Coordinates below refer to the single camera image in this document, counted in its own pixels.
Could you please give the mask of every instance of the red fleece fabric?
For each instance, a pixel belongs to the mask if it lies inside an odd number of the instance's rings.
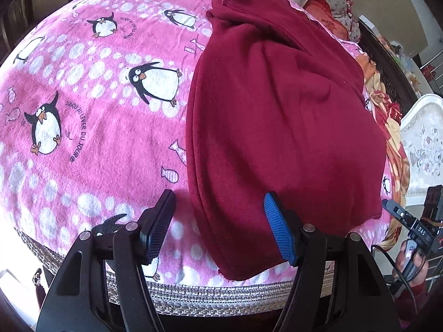
[[[386,141],[361,67],[317,22],[287,0],[212,6],[187,106],[189,190],[220,272],[244,280],[282,262],[267,191],[324,233],[380,217]]]

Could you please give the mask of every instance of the pink blanket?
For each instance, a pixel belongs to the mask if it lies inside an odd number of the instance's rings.
[[[224,279],[193,216],[185,115],[194,67],[211,35],[210,4],[74,0],[21,41],[0,67],[1,216],[66,254],[80,232],[137,220],[171,188],[176,214],[148,278],[192,286],[293,279],[287,263],[247,281]],[[342,45],[360,53],[353,43]],[[380,196],[390,197],[388,162],[380,183]],[[388,222],[383,212],[356,231],[368,245],[378,243]]]

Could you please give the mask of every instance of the metal screw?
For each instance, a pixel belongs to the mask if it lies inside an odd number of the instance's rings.
[[[83,231],[83,232],[80,234],[80,239],[81,239],[82,241],[86,241],[89,237],[91,237],[91,233],[90,233],[89,231]]]
[[[356,233],[356,232],[351,232],[351,240],[358,242],[362,239],[362,237]]]
[[[136,222],[129,222],[126,224],[125,228],[128,231],[134,231],[138,228],[138,224]]]
[[[305,230],[306,232],[314,232],[315,226],[313,224],[304,224],[303,230]]]

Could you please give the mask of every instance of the white ornate headboard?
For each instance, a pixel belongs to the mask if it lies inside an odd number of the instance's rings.
[[[411,168],[406,205],[423,205],[428,186],[443,185],[443,98],[419,98],[402,118],[400,136]]]

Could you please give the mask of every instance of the blue gripper pad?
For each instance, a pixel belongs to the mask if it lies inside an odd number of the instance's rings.
[[[294,266],[298,259],[295,252],[294,235],[291,233],[282,212],[270,193],[264,196],[264,212],[271,226],[281,256],[283,259],[289,261],[291,266]]]

